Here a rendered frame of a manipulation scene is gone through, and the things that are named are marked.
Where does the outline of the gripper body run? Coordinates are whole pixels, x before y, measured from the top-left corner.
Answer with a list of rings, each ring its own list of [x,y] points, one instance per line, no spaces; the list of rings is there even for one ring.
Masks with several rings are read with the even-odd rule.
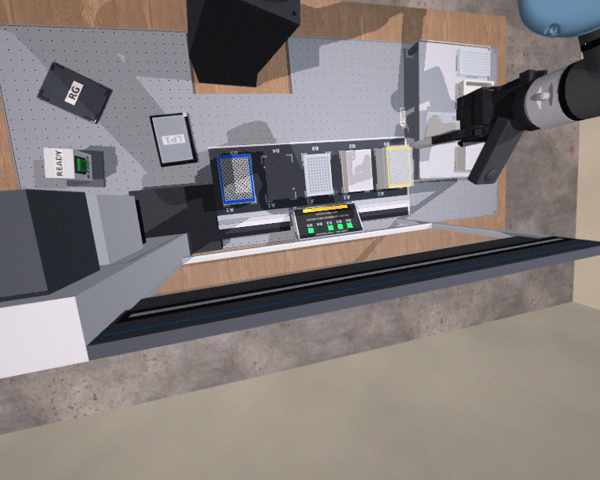
[[[466,132],[474,131],[473,137],[462,141],[486,141],[498,117],[516,119],[517,124],[527,131],[540,129],[527,119],[524,98],[534,80],[546,74],[547,70],[529,69],[520,73],[520,78],[507,84],[481,87],[458,98],[457,121],[460,121],[460,129],[466,129]]]

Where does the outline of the white ready key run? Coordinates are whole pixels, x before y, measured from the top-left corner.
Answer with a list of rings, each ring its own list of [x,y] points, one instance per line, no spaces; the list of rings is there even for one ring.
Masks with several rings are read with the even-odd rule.
[[[67,186],[105,188],[103,151],[44,147],[43,152],[46,178],[72,179]]]

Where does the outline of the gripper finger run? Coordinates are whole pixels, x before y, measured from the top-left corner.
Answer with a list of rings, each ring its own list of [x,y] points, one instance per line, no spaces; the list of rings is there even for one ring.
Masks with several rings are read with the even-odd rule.
[[[485,143],[485,142],[463,143],[462,140],[461,140],[460,142],[458,142],[458,145],[460,145],[461,147],[467,147],[467,146],[471,146],[471,145],[474,145],[474,144]]]
[[[410,143],[409,146],[422,149],[440,144],[453,143],[457,140],[463,140],[473,136],[474,131],[466,132],[466,129],[459,130],[458,124],[454,122],[444,124],[442,119],[438,115],[435,115],[432,116],[427,123],[424,139]]]

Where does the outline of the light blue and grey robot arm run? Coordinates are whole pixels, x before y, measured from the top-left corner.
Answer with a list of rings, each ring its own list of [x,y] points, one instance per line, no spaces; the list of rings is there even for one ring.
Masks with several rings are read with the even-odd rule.
[[[600,0],[518,0],[518,10],[532,32],[550,38],[578,36],[583,52],[582,60],[531,84],[524,98],[527,119],[546,129],[599,117]],[[513,118],[498,117],[468,180],[495,183],[523,133]]]

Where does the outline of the black rectangular frame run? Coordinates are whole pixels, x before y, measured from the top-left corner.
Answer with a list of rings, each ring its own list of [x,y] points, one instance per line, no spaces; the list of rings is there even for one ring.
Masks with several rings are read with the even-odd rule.
[[[186,161],[180,161],[180,162],[162,163],[162,159],[161,159],[160,151],[159,151],[159,148],[158,148],[158,141],[157,141],[157,138],[156,138],[155,128],[154,128],[154,124],[153,124],[152,118],[153,117],[168,117],[168,116],[176,116],[176,115],[184,115],[185,123],[186,123],[187,130],[188,130],[188,138],[189,138],[191,149],[192,149],[193,160],[186,160]],[[151,121],[151,127],[152,127],[152,131],[153,131],[153,134],[154,134],[155,144],[156,144],[156,148],[157,148],[157,152],[158,152],[158,158],[159,158],[160,166],[161,167],[176,166],[176,165],[183,165],[183,164],[197,162],[196,151],[195,151],[195,147],[194,147],[194,143],[193,143],[193,139],[192,139],[192,132],[191,132],[191,129],[190,129],[190,124],[189,124],[188,114],[187,113],[171,113],[171,114],[163,114],[163,115],[154,115],[154,116],[150,116],[150,121]]]

